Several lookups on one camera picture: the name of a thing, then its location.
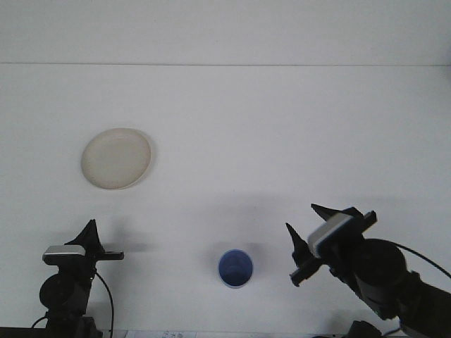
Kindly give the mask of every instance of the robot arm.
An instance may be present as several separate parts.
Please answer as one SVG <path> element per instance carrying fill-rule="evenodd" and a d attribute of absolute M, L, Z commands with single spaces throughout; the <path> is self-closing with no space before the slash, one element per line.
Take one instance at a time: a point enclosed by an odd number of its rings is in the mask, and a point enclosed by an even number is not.
<path fill-rule="evenodd" d="M 404 255 L 392 242 L 363 237 L 362 233 L 377 221 L 374 211 L 362 215 L 356 208 L 339 211 L 315 204 L 312 208 L 326 222 L 307 242 L 287 224 L 295 247 L 292 257 L 298 267 L 290 275 L 295 286 L 326 264 L 332 275 L 347 284 L 381 319 L 398 317 L 400 327 L 410 337 L 451 338 L 451 294 L 409 272 Z M 356 331 L 364 329 L 365 325 L 356 324 Z"/>

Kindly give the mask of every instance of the black cable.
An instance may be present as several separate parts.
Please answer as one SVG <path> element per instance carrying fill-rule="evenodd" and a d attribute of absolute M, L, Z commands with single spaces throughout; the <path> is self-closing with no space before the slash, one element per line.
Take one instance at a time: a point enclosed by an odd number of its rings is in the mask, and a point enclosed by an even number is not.
<path fill-rule="evenodd" d="M 415 250 L 412 250 L 411 248 L 408 248 L 408 247 L 406 247 L 406 246 L 404 246 L 404 245 L 401 245 L 401 244 L 398 244 L 398 243 L 395 243 L 395 242 L 390 242 L 390 241 L 387 241 L 387 242 L 389 242 L 389 243 L 391 243 L 391 244 L 393 244 L 393 245 L 395 245 L 395 246 L 397 246 L 397 247 L 399 247 L 399 248 L 401 248 L 401 249 L 404 249 L 404 250 L 410 252 L 411 254 L 417 255 L 419 258 L 424 259 L 426 262 L 428 262 L 429 264 L 431 264 L 434 268 L 439 269 L 442 273 L 444 273 L 445 275 L 447 275 L 447 276 L 451 279 L 451 273 L 449 273 L 448 271 L 446 271 L 444 268 L 442 268 L 441 266 L 439 266 L 437 263 L 433 262 L 431 259 L 429 259 L 429 258 L 423 256 L 421 253 L 418 253 L 418 252 L 416 252 Z"/>
<path fill-rule="evenodd" d="M 387 337 L 389 334 L 393 334 L 393 333 L 396 333 L 398 331 L 401 331 L 401 327 L 384 333 L 382 337 Z"/>
<path fill-rule="evenodd" d="M 113 338 L 113 328 L 114 328 L 114 304 L 113 304 L 113 296 L 111 295 L 110 289 L 108 285 L 106 285 L 104 279 L 99 275 L 98 272 L 96 272 L 96 276 L 101 280 L 101 282 L 105 285 L 105 289 L 108 292 L 108 295 L 110 297 L 110 304 L 111 304 L 111 327 L 110 327 L 110 338 Z"/>
<path fill-rule="evenodd" d="M 31 328 L 34 329 L 36 324 L 39 323 L 41 320 L 44 320 L 44 319 L 47 319 L 47 317 L 44 316 L 44 317 L 41 317 L 40 319 L 36 320 L 35 323 L 33 325 L 31 325 Z"/>

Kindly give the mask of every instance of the white backdrop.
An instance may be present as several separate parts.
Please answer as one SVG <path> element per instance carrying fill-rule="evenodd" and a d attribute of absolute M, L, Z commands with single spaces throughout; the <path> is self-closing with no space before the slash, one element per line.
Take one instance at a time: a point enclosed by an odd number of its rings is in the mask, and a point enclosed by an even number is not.
<path fill-rule="evenodd" d="M 344 332 L 383 323 L 322 268 L 299 289 L 284 223 L 306 237 L 314 202 L 374 209 L 367 237 L 401 242 L 447 269 L 451 237 L 451 70 L 446 67 L 164 67 L 0 65 L 0 318 L 43 315 L 49 245 L 96 218 L 117 328 Z M 93 187 L 80 157 L 112 127 L 151 139 L 151 170 L 120 191 Z M 216 261 L 247 250 L 242 289 Z M 438 271 L 406 255 L 426 282 Z M 100 327 L 99 281 L 89 303 Z"/>
<path fill-rule="evenodd" d="M 0 61 L 451 65 L 449 0 L 0 0 Z"/>

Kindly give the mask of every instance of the cup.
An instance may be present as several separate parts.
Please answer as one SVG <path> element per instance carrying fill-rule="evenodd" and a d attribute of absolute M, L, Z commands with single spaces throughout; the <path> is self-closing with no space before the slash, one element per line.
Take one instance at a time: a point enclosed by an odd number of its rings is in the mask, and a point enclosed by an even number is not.
<path fill-rule="evenodd" d="M 232 289 L 245 285 L 251 278 L 253 269 L 251 258 L 239 249 L 225 252 L 218 264 L 219 276 Z"/>

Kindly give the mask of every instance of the white plate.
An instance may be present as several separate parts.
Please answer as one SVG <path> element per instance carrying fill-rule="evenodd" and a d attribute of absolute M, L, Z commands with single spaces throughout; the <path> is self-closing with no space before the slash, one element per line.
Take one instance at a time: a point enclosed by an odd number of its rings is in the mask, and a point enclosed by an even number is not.
<path fill-rule="evenodd" d="M 98 134 L 82 155 L 83 175 L 93 185 L 104 189 L 132 185 L 149 164 L 149 142 L 140 132 L 128 128 Z"/>

